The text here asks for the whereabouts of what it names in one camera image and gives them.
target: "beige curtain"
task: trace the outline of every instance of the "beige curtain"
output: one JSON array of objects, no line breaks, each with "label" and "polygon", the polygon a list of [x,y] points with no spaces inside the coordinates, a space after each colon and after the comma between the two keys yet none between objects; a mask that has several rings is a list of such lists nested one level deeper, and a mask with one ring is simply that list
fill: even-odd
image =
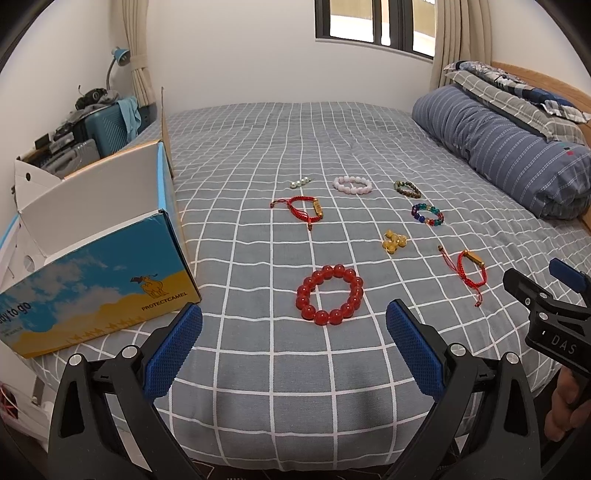
[{"label": "beige curtain", "polygon": [[435,57],[431,90],[450,81],[443,69],[459,60],[492,60],[488,0],[436,0]]},{"label": "beige curtain", "polygon": [[148,0],[123,0],[123,23],[131,51],[131,74],[139,106],[149,105],[156,101],[148,70],[147,16]]}]

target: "desk lamp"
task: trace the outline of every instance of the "desk lamp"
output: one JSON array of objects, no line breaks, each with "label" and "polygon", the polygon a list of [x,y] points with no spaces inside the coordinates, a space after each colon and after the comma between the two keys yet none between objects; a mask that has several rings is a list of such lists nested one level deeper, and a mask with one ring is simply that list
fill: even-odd
[{"label": "desk lamp", "polygon": [[120,67],[124,67],[131,61],[131,53],[128,48],[115,47],[111,53],[113,54],[113,60],[107,72],[107,90],[111,89],[111,70],[113,69],[115,62],[117,62],[117,65]]}]

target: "gray plaid bed sheet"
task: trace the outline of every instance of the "gray plaid bed sheet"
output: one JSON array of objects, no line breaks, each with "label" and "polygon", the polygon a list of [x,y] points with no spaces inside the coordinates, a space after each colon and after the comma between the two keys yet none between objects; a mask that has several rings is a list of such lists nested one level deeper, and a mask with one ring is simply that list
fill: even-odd
[{"label": "gray plaid bed sheet", "polygon": [[[358,103],[257,103],[178,113],[168,124],[203,332],[155,405],[191,457],[284,470],[395,461],[432,405],[385,328],[386,307],[396,298],[447,342],[476,355],[517,352],[532,389],[556,371],[525,345],[527,310],[503,290],[503,272],[515,267],[579,302],[547,267],[559,257],[591,271],[591,238],[576,221],[536,219],[437,146],[409,114]],[[153,125],[137,142],[159,134]],[[345,172],[371,179],[373,192],[358,197],[331,188]],[[313,181],[289,189],[304,176]],[[445,223],[416,222],[413,200],[394,190],[398,179],[411,180]],[[312,232],[284,205],[269,209],[272,199],[295,194],[316,196],[323,206]],[[381,245],[387,229],[410,239],[392,256]],[[445,265],[439,244],[453,258],[469,248],[486,262],[480,308]],[[318,327],[301,319],[295,291],[313,268],[336,263],[363,277],[365,296],[352,319]],[[347,297],[342,280],[319,290],[312,301],[326,310]],[[74,351],[112,357],[142,344],[173,315],[39,357],[37,374],[57,388]],[[475,407],[473,401],[466,424]]]}]

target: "light blue cloth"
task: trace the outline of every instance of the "light blue cloth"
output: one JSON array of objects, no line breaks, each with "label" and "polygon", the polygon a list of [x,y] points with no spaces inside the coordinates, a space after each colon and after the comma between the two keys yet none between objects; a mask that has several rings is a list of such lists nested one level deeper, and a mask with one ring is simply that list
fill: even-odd
[{"label": "light blue cloth", "polygon": [[134,96],[117,100],[121,114],[127,128],[127,141],[131,142],[138,136],[138,128],[142,124],[142,117],[138,110],[138,99]]}]

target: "finger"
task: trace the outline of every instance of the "finger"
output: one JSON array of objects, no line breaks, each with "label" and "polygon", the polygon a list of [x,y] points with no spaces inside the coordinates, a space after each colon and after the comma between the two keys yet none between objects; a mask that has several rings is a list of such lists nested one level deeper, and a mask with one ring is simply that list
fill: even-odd
[{"label": "finger", "polygon": [[582,427],[587,422],[589,414],[591,414],[591,400],[587,400],[573,412],[570,417],[570,424],[574,429]]},{"label": "finger", "polygon": [[554,390],[552,393],[552,410],[550,411],[554,424],[567,432],[572,428],[570,424],[570,416],[572,411],[569,409],[569,405],[558,393],[558,390]]},{"label": "finger", "polygon": [[563,429],[561,429],[560,427],[558,427],[558,425],[554,423],[552,412],[548,412],[548,414],[546,415],[546,421],[544,423],[544,433],[546,434],[548,440],[551,440],[552,442],[559,442],[564,438],[564,434],[566,433]]},{"label": "finger", "polygon": [[562,367],[560,369],[556,390],[567,404],[573,404],[577,400],[580,388],[570,368]]}]

